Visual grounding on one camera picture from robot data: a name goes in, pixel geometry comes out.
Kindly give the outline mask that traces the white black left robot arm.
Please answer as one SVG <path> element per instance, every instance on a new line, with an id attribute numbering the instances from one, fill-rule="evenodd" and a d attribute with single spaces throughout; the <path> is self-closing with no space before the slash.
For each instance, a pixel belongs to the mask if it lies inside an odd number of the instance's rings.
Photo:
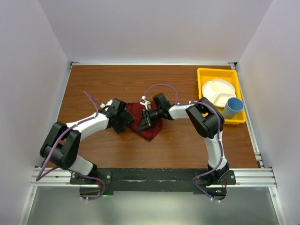
<path id="1" fill-rule="evenodd" d="M 55 122 L 40 149 L 40 156 L 45 162 L 37 175 L 36 181 L 44 178 L 49 172 L 44 172 L 45 166 L 51 162 L 57 168 L 69 170 L 78 174 L 81 179 L 92 184 L 100 183 L 97 166 L 78 154 L 80 142 L 90 135 L 113 128 L 116 133 L 121 133 L 126 126 L 135 121 L 127 109 L 127 103 L 113 99 L 108 104 L 81 120 L 61 123 Z"/>

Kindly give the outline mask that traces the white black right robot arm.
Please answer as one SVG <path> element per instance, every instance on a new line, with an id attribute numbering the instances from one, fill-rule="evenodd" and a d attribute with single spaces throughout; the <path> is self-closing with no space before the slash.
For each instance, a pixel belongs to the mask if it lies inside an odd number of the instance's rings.
<path id="1" fill-rule="evenodd" d="M 142 110 L 137 131 L 153 127 L 159 119 L 190 119 L 197 133 L 204 138 L 208 152 L 208 171 L 197 175 L 195 182 L 207 180 L 208 184 L 220 184 L 229 171 L 222 142 L 224 117 L 205 97 L 185 105 L 170 104 L 163 93 L 156 94 L 153 100 L 156 107 L 151 109 L 148 107 L 150 102 L 145 96 L 142 97 L 140 104 L 145 109 Z"/>

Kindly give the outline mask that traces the dark red cloth napkin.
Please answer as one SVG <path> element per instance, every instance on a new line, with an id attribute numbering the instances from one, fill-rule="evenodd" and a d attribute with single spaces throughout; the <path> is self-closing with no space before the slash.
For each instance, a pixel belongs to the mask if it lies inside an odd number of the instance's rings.
<path id="1" fill-rule="evenodd" d="M 143 117 L 143 110 L 145 109 L 145 106 L 139 102 L 127 103 L 127 110 L 135 119 L 134 122 L 128 124 L 128 127 L 145 140 L 152 141 L 162 130 L 163 121 L 158 119 L 151 126 L 147 125 Z"/>

